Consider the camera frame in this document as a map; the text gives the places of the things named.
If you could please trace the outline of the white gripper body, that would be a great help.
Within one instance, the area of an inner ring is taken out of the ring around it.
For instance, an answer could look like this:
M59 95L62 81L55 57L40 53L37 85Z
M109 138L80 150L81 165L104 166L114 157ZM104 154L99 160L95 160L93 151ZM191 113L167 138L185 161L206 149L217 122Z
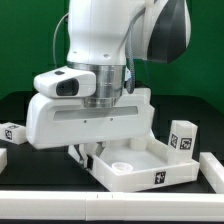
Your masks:
M151 91L126 92L112 108L85 108L82 99L51 99L36 94L26 121L28 142L46 149L144 136L150 132L154 108Z

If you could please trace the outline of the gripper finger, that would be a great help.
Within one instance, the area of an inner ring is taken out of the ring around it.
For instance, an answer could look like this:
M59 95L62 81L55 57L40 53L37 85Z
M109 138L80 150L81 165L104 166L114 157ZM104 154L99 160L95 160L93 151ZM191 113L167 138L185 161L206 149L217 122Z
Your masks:
M78 154L80 156L79 163L84 169L91 169L93 167L93 158L85 151L85 146L80 144L78 146Z

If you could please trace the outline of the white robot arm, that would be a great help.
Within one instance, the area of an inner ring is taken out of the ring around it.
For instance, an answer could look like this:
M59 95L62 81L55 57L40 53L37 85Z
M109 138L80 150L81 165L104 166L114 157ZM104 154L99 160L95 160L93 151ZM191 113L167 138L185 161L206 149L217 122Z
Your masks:
M26 137L37 149L127 143L143 149L154 109L135 59L170 63L187 49L186 0L70 0L67 63L35 77Z

